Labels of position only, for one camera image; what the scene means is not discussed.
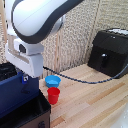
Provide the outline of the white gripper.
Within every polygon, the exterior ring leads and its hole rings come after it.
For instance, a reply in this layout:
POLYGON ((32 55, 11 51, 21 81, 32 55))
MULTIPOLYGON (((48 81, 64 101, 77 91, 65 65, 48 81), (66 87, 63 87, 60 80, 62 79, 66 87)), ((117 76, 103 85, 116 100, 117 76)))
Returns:
MULTIPOLYGON (((28 44, 13 35, 8 36, 5 45, 6 59, 32 78, 39 77, 43 73, 43 51, 41 43, 28 44)), ((22 76, 22 83, 28 81, 26 74, 22 76)))

